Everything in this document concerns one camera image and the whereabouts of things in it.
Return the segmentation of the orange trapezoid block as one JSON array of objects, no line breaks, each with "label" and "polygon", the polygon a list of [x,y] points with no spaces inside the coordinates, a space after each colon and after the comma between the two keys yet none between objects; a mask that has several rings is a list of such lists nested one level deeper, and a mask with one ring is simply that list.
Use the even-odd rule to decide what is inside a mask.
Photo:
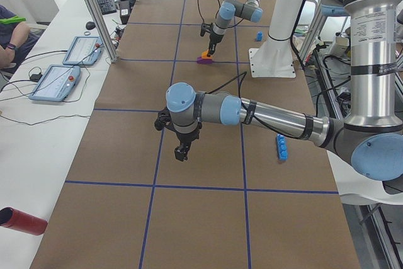
[{"label": "orange trapezoid block", "polygon": [[209,53],[208,50],[201,53],[202,59],[212,59],[212,54]]}]

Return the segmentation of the red cylinder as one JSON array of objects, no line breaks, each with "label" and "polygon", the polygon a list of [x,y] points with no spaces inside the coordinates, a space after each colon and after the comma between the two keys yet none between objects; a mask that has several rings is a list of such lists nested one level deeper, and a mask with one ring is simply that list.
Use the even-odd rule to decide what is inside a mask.
[{"label": "red cylinder", "polygon": [[47,228],[48,222],[20,210],[5,207],[1,209],[1,227],[39,236]]}]

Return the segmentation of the small blue block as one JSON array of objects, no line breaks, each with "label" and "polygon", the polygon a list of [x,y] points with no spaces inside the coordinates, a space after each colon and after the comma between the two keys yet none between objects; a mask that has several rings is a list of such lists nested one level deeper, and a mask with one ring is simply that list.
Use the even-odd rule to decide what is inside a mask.
[{"label": "small blue block", "polygon": [[255,41],[261,42],[262,39],[263,39],[263,32],[261,32],[261,31],[257,32]]}]

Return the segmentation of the teach pendant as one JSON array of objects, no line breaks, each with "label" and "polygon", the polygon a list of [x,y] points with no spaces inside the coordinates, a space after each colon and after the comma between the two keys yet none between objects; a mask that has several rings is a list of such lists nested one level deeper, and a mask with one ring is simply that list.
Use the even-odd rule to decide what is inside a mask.
[{"label": "teach pendant", "polygon": [[63,65],[93,65],[101,55],[103,43],[100,37],[76,36],[69,47]]},{"label": "teach pendant", "polygon": [[28,97],[34,101],[64,101],[74,89],[80,76],[79,66],[51,65]]}]

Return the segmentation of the long blue brick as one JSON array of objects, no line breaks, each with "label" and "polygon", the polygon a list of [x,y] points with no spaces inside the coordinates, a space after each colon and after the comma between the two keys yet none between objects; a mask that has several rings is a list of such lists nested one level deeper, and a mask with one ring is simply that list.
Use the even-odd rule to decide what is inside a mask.
[{"label": "long blue brick", "polygon": [[284,135],[281,134],[276,135],[276,146],[277,146],[278,159],[281,161],[286,161],[288,159],[288,147],[287,147],[287,140]]}]

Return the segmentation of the purple trapezoid block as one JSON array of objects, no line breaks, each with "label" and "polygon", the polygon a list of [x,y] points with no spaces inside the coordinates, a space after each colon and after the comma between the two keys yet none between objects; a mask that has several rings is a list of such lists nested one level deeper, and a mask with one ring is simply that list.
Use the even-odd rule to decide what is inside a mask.
[{"label": "purple trapezoid block", "polygon": [[213,62],[213,59],[211,57],[197,57],[196,62],[198,64],[211,64]]}]

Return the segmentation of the white paper sheet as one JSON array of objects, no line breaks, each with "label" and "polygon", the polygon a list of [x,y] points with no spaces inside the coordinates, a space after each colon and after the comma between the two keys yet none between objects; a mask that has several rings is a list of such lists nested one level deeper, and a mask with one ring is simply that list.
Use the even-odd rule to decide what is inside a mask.
[{"label": "white paper sheet", "polygon": [[371,180],[357,173],[337,155],[327,151],[332,173],[344,204],[371,205],[384,203],[402,205],[402,193],[389,194],[381,181]]}]

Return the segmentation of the far teach pendant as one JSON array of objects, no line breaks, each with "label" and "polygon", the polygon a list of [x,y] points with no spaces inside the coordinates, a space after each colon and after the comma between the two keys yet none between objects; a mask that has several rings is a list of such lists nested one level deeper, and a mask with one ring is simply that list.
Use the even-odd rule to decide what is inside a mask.
[{"label": "far teach pendant", "polygon": [[93,65],[101,55],[103,43],[100,37],[76,36],[69,47],[63,65]]}]

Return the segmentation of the near teach pendant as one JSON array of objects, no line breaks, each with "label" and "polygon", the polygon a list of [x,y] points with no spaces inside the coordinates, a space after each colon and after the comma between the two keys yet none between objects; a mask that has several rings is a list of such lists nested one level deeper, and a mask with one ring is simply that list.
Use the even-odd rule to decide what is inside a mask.
[{"label": "near teach pendant", "polygon": [[79,66],[51,65],[28,97],[34,101],[64,101],[74,89],[80,76]]}]

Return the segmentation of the seated person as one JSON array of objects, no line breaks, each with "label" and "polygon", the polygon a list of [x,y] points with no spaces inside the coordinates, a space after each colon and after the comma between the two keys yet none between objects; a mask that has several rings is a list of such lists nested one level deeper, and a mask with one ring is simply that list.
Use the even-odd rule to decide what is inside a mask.
[{"label": "seated person", "polygon": [[39,38],[25,21],[1,24],[1,70],[14,74]]}]

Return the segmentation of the aluminium frame post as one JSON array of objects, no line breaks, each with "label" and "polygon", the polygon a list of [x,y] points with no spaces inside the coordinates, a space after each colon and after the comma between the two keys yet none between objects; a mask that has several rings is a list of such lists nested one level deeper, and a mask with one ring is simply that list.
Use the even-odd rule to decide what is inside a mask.
[{"label": "aluminium frame post", "polygon": [[88,11],[96,25],[96,28],[98,29],[98,33],[103,42],[103,46],[108,53],[108,57],[110,58],[111,63],[116,62],[116,60],[118,58],[117,52],[116,52],[115,46],[111,40],[109,31],[106,27],[106,23],[103,19],[103,15],[101,14],[101,10],[99,8],[97,1],[96,0],[84,0],[84,2],[86,3]]}]

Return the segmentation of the black keyboard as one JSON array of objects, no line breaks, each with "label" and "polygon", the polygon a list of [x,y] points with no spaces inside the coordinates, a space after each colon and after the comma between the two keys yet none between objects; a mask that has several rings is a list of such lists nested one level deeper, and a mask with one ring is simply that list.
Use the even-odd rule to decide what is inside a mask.
[{"label": "black keyboard", "polygon": [[96,0],[101,10],[101,14],[110,14],[116,12],[114,0]]}]

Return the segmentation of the black computer mouse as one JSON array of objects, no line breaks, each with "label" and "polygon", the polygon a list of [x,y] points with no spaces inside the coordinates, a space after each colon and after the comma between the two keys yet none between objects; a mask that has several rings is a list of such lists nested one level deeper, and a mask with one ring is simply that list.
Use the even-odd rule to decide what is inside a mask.
[{"label": "black computer mouse", "polygon": [[86,29],[87,30],[92,30],[96,27],[95,23],[93,21],[89,21],[86,23]]}]

